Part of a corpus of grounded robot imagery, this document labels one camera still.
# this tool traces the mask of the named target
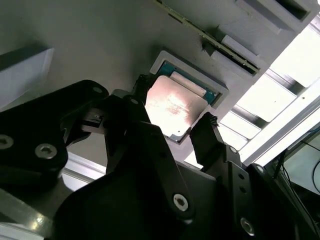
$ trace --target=gray surface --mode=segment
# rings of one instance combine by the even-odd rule
[[[55,48],[46,88],[52,92],[91,79],[110,92],[131,91],[141,73],[148,73],[162,47],[224,82],[230,91],[225,104],[235,104],[253,84],[243,81],[202,51],[202,39],[169,17],[150,0],[4,0],[0,9],[0,54],[40,41]],[[233,0],[171,0],[167,4],[203,29],[219,29],[271,64],[295,36],[269,28]],[[230,109],[221,107],[221,119]],[[73,152],[103,162],[105,148],[91,137],[85,150]],[[187,153],[177,153],[181,160]]]

